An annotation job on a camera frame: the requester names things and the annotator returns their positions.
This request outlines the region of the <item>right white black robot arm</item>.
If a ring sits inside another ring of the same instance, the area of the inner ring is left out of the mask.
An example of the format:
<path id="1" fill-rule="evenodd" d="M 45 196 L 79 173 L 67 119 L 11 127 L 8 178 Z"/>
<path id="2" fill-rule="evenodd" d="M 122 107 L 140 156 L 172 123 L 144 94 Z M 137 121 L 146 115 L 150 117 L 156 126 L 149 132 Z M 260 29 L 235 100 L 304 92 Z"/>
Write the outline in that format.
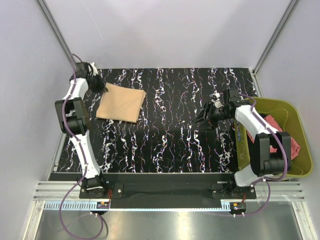
<path id="1" fill-rule="evenodd" d="M 214 94 L 191 121 L 201 130 L 213 130 L 220 121 L 234 119 L 253 138 L 249 164 L 234 173 L 224 189 L 235 199 L 259 182 L 282 181 L 292 165 L 291 136 L 267 123 L 255 105 L 254 98 L 228 88 Z"/>

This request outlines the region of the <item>beige t shirt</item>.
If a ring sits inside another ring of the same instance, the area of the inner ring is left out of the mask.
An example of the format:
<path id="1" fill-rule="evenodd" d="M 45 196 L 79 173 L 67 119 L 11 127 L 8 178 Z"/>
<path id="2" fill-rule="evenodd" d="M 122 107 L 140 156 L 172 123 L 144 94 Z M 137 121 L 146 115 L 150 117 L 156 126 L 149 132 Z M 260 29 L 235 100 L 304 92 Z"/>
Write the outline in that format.
<path id="1" fill-rule="evenodd" d="M 146 92 L 142 89 L 133 89 L 117 86 L 111 83 L 106 85 L 96 117 L 106 120 L 136 123 L 138 121 Z"/>

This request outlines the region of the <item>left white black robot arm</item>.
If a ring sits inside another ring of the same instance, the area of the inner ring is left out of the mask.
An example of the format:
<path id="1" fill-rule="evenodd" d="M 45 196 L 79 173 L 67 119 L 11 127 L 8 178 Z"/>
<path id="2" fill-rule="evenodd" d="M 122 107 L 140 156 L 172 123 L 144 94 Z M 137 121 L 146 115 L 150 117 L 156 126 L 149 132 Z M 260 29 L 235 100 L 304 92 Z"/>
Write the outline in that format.
<path id="1" fill-rule="evenodd" d="M 104 85 L 94 63 L 80 61 L 75 64 L 69 79 L 69 89 L 63 99 L 54 103 L 59 126 L 75 147 L 82 177 L 79 180 L 81 197 L 103 198 L 108 194 L 107 181 L 103 177 L 90 141 L 90 116 L 84 104 L 87 91 L 104 94 Z"/>

